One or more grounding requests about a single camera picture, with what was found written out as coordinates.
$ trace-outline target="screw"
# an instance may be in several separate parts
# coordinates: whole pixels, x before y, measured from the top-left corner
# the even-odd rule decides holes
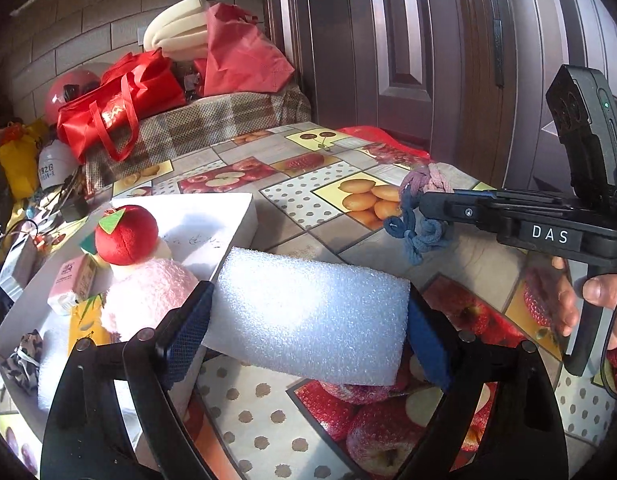
[[[90,345],[91,340],[87,337],[82,337],[75,345],[75,348],[77,348],[78,352],[81,352],[82,350],[86,350]]]
[[[537,351],[537,347],[535,346],[535,343],[533,343],[532,341],[529,341],[528,339],[524,339],[524,341],[521,342],[521,348],[525,352],[528,352],[529,354],[532,354],[533,352]]]
[[[152,328],[143,328],[138,332],[138,339],[140,341],[148,341],[155,335],[155,330]]]
[[[472,343],[473,341],[475,341],[475,334],[473,334],[470,330],[460,330],[459,338],[464,343]]]

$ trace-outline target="brick wall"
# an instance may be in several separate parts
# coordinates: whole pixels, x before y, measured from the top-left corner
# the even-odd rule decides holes
[[[25,122],[44,114],[55,78],[86,64],[103,72],[127,52],[138,53],[137,29],[181,0],[37,0],[0,32],[4,86]],[[262,0],[237,4],[264,18]]]

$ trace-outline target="pink carton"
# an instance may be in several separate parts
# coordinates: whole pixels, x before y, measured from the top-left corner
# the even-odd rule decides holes
[[[60,267],[48,294],[48,304],[60,316],[68,316],[71,307],[87,300],[96,264],[90,254],[82,254]]]

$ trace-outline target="plush toy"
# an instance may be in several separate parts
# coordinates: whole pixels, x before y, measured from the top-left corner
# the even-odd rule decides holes
[[[156,328],[166,313],[179,308],[199,280],[177,262],[150,259],[115,282],[106,294],[102,326],[128,341],[142,328]]]
[[[110,209],[95,228],[96,252],[111,264],[115,278],[122,280],[149,258],[172,257],[168,245],[157,234],[155,217],[142,206]]]

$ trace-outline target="checkered fabric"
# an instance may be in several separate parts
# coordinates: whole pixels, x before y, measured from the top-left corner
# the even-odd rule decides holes
[[[199,99],[140,121],[140,139],[122,162],[104,146],[86,151],[86,187],[94,193],[163,160],[194,152],[241,134],[310,120],[310,104],[296,84],[276,94],[239,92]],[[130,137],[124,126],[112,134],[119,149]]]

